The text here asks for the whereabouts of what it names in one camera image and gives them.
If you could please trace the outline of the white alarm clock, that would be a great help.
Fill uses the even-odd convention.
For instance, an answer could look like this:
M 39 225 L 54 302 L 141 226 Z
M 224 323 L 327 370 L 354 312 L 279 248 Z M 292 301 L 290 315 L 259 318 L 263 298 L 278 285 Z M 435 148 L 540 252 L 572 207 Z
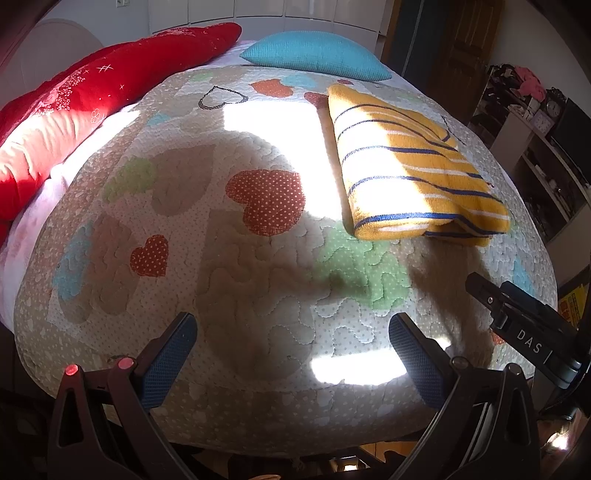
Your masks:
M 554 126 L 554 120 L 544 111 L 538 110 L 530 121 L 532 128 L 545 137 Z

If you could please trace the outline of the red long pillow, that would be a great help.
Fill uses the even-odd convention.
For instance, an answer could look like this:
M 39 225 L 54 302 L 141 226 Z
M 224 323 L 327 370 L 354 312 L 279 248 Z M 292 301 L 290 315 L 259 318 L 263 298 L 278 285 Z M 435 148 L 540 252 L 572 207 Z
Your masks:
M 1 110 L 1 234 L 8 235 L 51 169 L 104 119 L 168 76 L 235 45 L 236 23 L 178 27 L 100 49 Z

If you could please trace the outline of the heart patterned quilt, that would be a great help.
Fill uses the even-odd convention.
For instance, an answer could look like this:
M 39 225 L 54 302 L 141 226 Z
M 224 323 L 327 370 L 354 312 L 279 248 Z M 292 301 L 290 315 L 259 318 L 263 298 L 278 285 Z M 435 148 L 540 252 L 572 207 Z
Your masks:
M 484 247 L 356 238 L 328 90 L 341 83 L 448 129 L 511 217 Z M 20 360 L 55 395 L 64 368 L 136 356 L 174 317 L 192 348 L 153 415 L 173 442 L 301 456 L 426 426 L 390 343 L 405 312 L 479 367 L 533 372 L 465 289 L 477 272 L 555 305 L 551 260 L 480 139 L 405 87 L 256 66 L 175 74 L 132 109 L 49 215 L 14 310 Z

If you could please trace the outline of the yellow striped knit sweater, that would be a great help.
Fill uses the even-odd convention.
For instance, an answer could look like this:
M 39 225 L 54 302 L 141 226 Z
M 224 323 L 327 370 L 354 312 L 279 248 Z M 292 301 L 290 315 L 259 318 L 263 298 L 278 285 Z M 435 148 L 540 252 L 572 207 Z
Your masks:
M 511 217 L 451 132 L 341 83 L 328 90 L 353 234 L 486 246 Z

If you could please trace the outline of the teal knit cushion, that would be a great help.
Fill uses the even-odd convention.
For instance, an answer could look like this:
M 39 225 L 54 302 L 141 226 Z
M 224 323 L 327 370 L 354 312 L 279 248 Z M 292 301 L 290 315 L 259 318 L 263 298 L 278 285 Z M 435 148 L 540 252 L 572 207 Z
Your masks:
M 284 31 L 268 35 L 240 54 L 252 64 L 383 81 L 390 70 L 362 45 L 322 31 Z

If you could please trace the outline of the cluttered shelf unit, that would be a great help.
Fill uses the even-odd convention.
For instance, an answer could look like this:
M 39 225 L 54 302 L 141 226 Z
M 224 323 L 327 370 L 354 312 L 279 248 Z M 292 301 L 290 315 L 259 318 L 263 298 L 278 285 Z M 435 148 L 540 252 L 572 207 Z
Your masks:
M 590 184 L 552 137 L 571 101 L 552 89 L 539 104 L 519 94 L 520 84 L 513 66 L 491 66 L 468 126 L 515 184 L 564 287 L 590 270 Z M 538 110 L 554 120 L 545 137 L 530 123 Z

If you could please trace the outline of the white wardrobe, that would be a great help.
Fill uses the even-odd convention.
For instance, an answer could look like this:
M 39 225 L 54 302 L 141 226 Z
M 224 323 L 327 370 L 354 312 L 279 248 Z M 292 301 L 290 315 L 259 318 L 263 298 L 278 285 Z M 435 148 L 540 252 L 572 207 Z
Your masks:
M 281 31 L 335 33 L 370 51 L 386 37 L 394 9 L 387 0 L 172 0 L 147 3 L 149 31 L 230 21 L 242 26 L 243 40 Z

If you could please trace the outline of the dark wooden door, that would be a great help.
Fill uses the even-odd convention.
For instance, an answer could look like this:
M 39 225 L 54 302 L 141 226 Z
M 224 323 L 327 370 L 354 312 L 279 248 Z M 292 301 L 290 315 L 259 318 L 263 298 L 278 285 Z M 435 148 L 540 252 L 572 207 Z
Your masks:
M 396 1 L 381 60 L 467 124 L 484 92 L 502 1 Z

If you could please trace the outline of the white round headboard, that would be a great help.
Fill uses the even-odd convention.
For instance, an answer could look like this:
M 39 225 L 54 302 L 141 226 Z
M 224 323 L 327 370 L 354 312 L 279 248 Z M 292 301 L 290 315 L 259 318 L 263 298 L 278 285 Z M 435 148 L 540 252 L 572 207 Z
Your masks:
M 1 107 L 102 47 L 89 30 L 76 22 L 41 21 L 1 67 Z

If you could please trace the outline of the pink cloth on shelf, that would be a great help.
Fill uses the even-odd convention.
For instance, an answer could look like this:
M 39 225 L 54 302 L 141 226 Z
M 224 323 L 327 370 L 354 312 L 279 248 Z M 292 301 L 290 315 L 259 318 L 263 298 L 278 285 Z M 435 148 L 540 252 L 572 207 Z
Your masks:
M 522 97 L 532 97 L 539 103 L 546 98 L 546 90 L 539 78 L 529 69 L 522 66 L 514 68 L 515 73 L 521 81 L 518 92 Z

